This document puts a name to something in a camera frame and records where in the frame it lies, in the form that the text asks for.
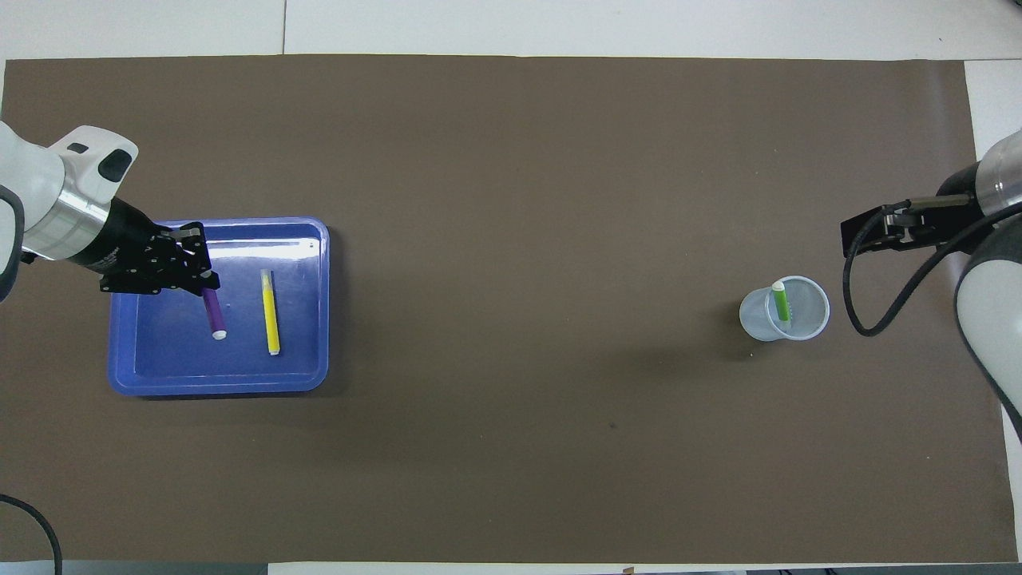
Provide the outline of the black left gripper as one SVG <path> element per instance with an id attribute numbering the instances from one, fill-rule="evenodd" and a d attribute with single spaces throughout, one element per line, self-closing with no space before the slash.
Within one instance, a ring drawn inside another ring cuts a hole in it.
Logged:
<path id="1" fill-rule="evenodd" d="M 101 285 L 114 292 L 183 290 L 202 297 L 220 290 L 201 222 L 168 229 L 117 197 L 95 239 L 77 252 L 76 265 L 102 276 Z"/>

